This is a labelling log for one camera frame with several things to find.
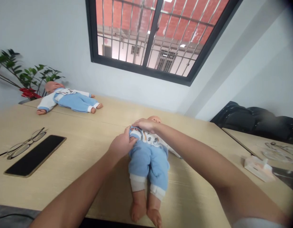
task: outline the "blue pants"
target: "blue pants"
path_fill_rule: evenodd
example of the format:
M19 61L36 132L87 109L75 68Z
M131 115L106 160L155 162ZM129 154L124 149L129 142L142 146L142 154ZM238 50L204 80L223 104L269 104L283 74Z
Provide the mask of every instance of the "blue pants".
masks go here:
M81 93L64 95L59 101L58 105L61 107L70 108L77 112L88 112L89 106L97 104L93 98L82 95Z
M146 178L148 176L151 184L164 191L167 190L170 165L163 148L138 140L129 155L131 157L128 166L130 174L138 178Z

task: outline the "white sock cuff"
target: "white sock cuff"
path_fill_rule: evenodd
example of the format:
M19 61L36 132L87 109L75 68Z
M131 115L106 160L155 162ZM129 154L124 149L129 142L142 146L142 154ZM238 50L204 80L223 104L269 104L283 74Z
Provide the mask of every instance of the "white sock cuff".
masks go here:
M146 181L146 177L137 176L135 174L130 174L130 179L133 181L138 181L138 182L143 182L143 183Z
M92 110L92 108L93 108L93 106L89 106L89 107L87 108L87 112L90 112L90 111Z
M154 196L156 196L160 201L163 200L165 196L165 190L153 184L151 184L150 190L151 190L151 193Z
M94 108L97 108L97 106L98 106L99 104L100 104L100 103L97 102L96 104L94 104L93 107L94 107Z
M134 181L132 179L131 179L131 186L132 186L132 192L139 192L146 188L144 182Z

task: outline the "doll head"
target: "doll head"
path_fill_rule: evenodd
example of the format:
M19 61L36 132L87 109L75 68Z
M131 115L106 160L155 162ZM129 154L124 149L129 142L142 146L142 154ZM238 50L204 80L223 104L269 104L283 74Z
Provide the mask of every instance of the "doll head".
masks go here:
M148 118L148 120L157 122L157 123L161 123L161 119L158 116L151 116Z
M45 84L45 90L48 94L53 93L58 88L65 88L63 84L58 82L49 81Z

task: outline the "window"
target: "window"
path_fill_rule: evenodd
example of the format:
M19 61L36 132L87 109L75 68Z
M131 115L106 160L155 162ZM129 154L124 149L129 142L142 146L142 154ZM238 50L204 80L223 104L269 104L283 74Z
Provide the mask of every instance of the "window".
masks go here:
M104 46L102 45L102 55L106 57L112 57L112 48L110 46Z
M132 45L132 50L131 50L131 54L134 54L135 52L135 46ZM139 55L140 52L140 47L136 47L136 55Z
M190 86L241 1L86 0L91 61Z
M157 70L170 72L175 58L175 53L161 50L157 60Z

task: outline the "doll leg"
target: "doll leg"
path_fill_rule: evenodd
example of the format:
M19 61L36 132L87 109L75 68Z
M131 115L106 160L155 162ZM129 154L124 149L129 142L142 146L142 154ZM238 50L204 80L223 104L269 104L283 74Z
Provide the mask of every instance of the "doll leg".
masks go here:
M160 151L153 153L149 178L151 191L147 208L147 216L156 227L161 227L160 204L168 188L168 170L170 168L166 153Z
M68 94L63 96L58 104L62 107L67 107L76 112L90 112L92 106L88 103L84 102L78 95L76 94Z
M80 93L78 95L85 103L89 104L90 106L93 106L96 109L100 109L103 107L103 104L99 103L96 99L87 97L87 96L82 95Z
M145 180L149 172L151 152L149 149L143 150L141 147L136 147L130 152L130 156L132 159L128 169L133 192L131 218L137 222L147 213Z

